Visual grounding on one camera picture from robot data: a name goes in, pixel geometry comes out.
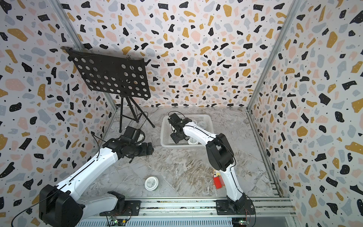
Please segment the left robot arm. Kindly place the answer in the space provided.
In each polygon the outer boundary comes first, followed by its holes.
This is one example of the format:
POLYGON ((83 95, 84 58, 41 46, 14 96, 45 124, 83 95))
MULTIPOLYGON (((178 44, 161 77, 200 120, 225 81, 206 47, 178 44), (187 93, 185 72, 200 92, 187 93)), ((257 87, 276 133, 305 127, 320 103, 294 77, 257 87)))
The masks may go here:
POLYGON ((56 186, 45 186, 39 195, 39 218, 52 227, 75 227, 81 220, 96 214, 122 214, 125 196, 108 191, 103 196, 82 199, 82 194, 108 167, 122 158, 152 155, 142 130, 127 127, 117 139, 109 139, 84 166, 56 186))

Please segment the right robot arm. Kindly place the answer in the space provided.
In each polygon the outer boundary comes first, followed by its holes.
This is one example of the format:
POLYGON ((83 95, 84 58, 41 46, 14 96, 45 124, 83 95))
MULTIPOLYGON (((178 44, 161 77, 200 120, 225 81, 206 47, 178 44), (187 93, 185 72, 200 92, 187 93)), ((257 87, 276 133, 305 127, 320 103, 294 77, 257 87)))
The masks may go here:
POLYGON ((175 143, 193 138, 206 147, 212 167, 219 171, 226 187, 228 208, 235 214, 244 208, 247 196, 240 186, 234 170, 236 160, 226 136, 222 133, 213 134, 202 129, 189 118, 181 119, 173 113, 168 117, 173 133, 171 138, 175 143))

